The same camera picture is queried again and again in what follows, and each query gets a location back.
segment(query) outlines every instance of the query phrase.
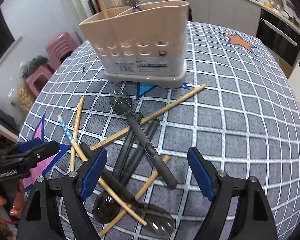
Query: hand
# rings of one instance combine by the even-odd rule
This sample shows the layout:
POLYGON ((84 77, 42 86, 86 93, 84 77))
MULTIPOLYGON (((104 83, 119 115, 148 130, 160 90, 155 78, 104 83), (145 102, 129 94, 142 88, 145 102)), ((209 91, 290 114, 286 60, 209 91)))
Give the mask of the hand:
MULTIPOLYGON (((22 210, 23 210, 23 206, 25 204, 25 197, 24 197, 24 193, 23 193, 23 184, 21 182, 21 180, 18 182, 18 186, 19 186, 19 191, 13 201, 13 208, 11 208, 9 215, 11 216, 15 216, 15 217, 20 217, 22 210)), ((7 203, 7 201, 0 196, 0 206, 3 206, 7 203)), ((1 214, 0 214, 0 222, 5 224, 4 219, 2 218, 1 214)))

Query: checkered tablecloth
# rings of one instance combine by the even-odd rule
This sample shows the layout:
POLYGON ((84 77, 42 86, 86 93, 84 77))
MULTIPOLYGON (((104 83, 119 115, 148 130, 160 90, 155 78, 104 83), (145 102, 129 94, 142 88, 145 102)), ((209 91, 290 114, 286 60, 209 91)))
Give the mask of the checkered tablecloth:
MULTIPOLYGON (((168 191, 156 180, 141 201, 164 208, 176 220, 177 229, 169 237, 152 235, 126 215, 106 240, 175 239, 192 240, 202 223, 210 202, 201 195, 186 159, 189 147, 196 146, 204 158, 230 176, 255 175, 263 185, 275 217, 279 239, 286 239, 300 219, 300 109, 282 70, 263 43, 244 33, 220 26, 188 23, 188 87, 203 83, 207 88, 159 117, 161 120, 152 142, 162 155, 171 156, 169 168, 178 180, 168 191), (254 53, 229 43, 222 33, 238 34, 254 45, 254 53)), ((132 82, 110 83, 89 42, 84 42, 61 65, 34 103, 20 134, 20 141, 31 139, 45 113, 44 138, 69 144, 57 114, 61 113, 73 130, 76 107, 84 95, 79 141, 89 146, 127 126, 123 116, 114 114, 110 93, 124 89, 133 98, 133 111, 147 116, 188 92, 186 89, 155 88, 136 99, 137 85, 132 82)), ((123 141, 106 147, 107 168, 112 169, 123 141)), ((69 171, 66 153, 47 175, 61 177, 69 171)), ((76 167, 81 164, 76 160, 76 167)), ((127 188, 135 194, 152 167, 145 158, 140 162, 127 188)), ((97 194, 85 207, 99 232, 103 225, 92 217, 97 194)), ((234 219, 237 199, 233 198, 221 239, 226 239, 234 219)), ((68 239, 74 239, 62 199, 58 199, 62 225, 68 239)))

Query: kitchen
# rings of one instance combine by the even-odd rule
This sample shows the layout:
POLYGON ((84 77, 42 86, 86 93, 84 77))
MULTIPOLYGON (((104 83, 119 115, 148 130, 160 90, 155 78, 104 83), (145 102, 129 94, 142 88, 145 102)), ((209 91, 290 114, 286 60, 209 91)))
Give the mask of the kitchen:
POLYGON ((300 15, 289 0, 187 0, 195 22, 259 38, 288 78, 300 103, 300 15))

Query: blue gripper pad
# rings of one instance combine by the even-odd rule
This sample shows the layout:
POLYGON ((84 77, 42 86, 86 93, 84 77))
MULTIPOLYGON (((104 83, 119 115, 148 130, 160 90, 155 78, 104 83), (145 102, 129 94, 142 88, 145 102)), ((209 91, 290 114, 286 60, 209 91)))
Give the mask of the blue gripper pad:
POLYGON ((24 142, 24 143, 18 143, 19 148, 18 150, 22 153, 25 153, 26 151, 29 151, 35 147, 38 147, 42 144, 42 141, 40 138, 34 138, 30 141, 24 142))
POLYGON ((99 152, 98 157, 91 165, 86 176, 82 180, 82 190, 80 193, 80 198, 82 201, 85 201, 87 197, 90 197, 93 193, 94 188, 97 185, 97 182, 100 178, 100 175, 106 166, 107 162, 107 151, 102 148, 99 152))
POLYGON ((189 148, 187 158, 189 166, 198 183, 201 194, 208 198, 209 201, 213 201, 215 195, 212 190, 212 180, 208 175, 207 171, 204 169, 198 155, 195 153, 194 147, 189 148))

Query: pink plastic stool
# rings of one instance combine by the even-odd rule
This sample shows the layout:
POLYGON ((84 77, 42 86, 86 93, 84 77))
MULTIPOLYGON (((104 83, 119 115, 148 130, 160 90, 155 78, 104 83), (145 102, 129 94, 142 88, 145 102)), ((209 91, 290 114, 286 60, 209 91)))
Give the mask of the pink plastic stool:
POLYGON ((32 91, 32 93, 38 97, 44 85, 52 77, 51 71, 47 66, 41 65, 33 74, 31 74, 27 79, 26 83, 32 91))
POLYGON ((51 67, 54 71, 60 67, 63 61, 70 56, 77 47, 78 44, 69 33, 62 33, 48 43, 46 50, 51 60, 51 67))

